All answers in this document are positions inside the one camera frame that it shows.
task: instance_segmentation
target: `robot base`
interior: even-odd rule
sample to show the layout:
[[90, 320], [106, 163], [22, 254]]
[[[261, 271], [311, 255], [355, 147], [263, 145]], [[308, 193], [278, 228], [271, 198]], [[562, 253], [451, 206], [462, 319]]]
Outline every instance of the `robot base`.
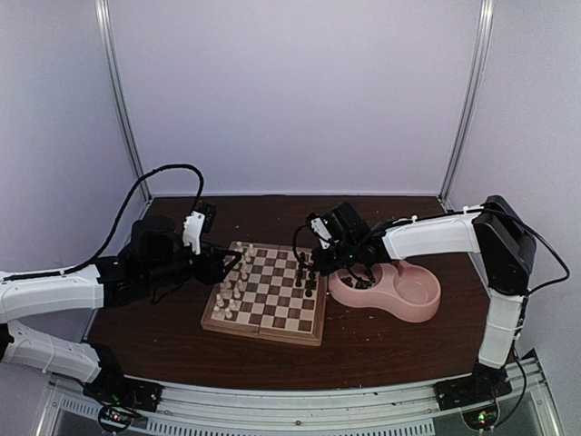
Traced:
[[474, 372], [467, 377], [439, 381], [434, 385], [439, 409], [447, 411], [467, 407], [508, 395], [512, 386], [507, 371], [496, 370], [476, 363]]

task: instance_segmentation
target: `pink pet bowl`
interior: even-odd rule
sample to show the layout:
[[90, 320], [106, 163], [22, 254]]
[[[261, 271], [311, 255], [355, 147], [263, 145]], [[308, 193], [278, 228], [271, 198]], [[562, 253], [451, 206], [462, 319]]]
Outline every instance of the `pink pet bowl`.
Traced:
[[[352, 271], [365, 277], [364, 268]], [[349, 307], [375, 307], [406, 322], [424, 322], [438, 311], [439, 281], [421, 266], [404, 261], [374, 265], [375, 283], [367, 289], [355, 289], [341, 279], [350, 278], [345, 270], [329, 277], [329, 291], [335, 300]]]

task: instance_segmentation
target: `robotic arm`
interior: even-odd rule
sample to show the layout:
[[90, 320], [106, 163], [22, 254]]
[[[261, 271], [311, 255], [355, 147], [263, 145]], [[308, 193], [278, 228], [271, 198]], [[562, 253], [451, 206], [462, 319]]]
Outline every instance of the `robotic arm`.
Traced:
[[533, 235], [518, 223], [522, 223], [518, 215], [500, 196], [462, 212], [428, 219], [414, 216], [373, 229], [349, 203], [343, 203], [307, 219], [320, 239], [309, 268], [328, 275], [356, 263], [370, 267], [416, 255], [481, 253], [491, 298], [474, 371], [436, 385], [441, 410], [463, 407], [489, 400], [491, 392], [511, 392], [504, 367], [524, 321], [536, 251]]
[[[131, 241], [117, 256], [97, 258], [76, 272], [0, 272], [1, 362], [75, 378], [84, 383], [85, 394], [98, 401], [129, 398], [133, 404], [139, 397], [140, 409], [154, 411], [161, 386], [125, 378], [109, 348], [64, 341], [17, 319], [68, 309], [119, 307], [148, 297], [154, 300], [158, 288], [191, 279], [208, 285], [222, 282], [241, 254], [202, 240], [212, 227], [215, 208], [205, 204], [199, 209], [186, 218], [182, 237], [164, 216], [135, 222]], [[228, 264], [226, 256], [233, 256]]]

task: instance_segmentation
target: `wooden table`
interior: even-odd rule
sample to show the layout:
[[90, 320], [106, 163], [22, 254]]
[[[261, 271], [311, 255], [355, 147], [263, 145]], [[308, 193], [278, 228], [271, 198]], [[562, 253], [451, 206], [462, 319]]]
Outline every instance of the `wooden table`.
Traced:
[[[216, 197], [208, 241], [290, 244], [311, 213], [349, 199], [370, 225], [391, 217], [441, 213], [433, 197]], [[150, 213], [181, 228], [191, 198], [158, 198]], [[316, 241], [305, 233], [301, 246]], [[429, 268], [442, 287], [428, 322], [400, 321], [376, 309], [351, 309], [328, 297], [320, 347], [206, 332], [200, 326], [210, 290], [187, 283], [159, 305], [148, 301], [101, 310], [90, 342], [109, 345], [127, 374], [164, 382], [233, 389], [315, 390], [419, 382], [470, 372], [482, 342], [488, 297], [466, 254], [410, 259]]]

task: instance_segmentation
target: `wooden chessboard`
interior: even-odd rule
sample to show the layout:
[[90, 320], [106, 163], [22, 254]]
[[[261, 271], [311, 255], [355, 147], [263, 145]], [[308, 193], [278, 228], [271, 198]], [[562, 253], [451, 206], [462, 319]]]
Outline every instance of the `wooden chessboard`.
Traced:
[[[220, 285], [213, 287], [202, 316], [202, 328], [268, 341], [321, 345], [327, 279], [315, 274], [312, 295], [307, 297], [309, 272], [305, 272], [300, 286], [296, 286], [299, 263], [291, 247], [255, 243], [254, 253], [250, 254], [248, 243], [239, 244], [231, 243], [230, 249], [242, 250], [250, 256], [246, 258], [246, 279], [242, 279], [239, 263], [224, 281], [229, 289], [221, 290]], [[298, 251], [305, 253], [307, 262], [310, 260], [309, 249]], [[235, 298], [233, 290], [237, 283], [240, 298]], [[216, 312], [218, 294], [224, 305]], [[227, 307], [231, 307], [230, 318], [226, 316]]]

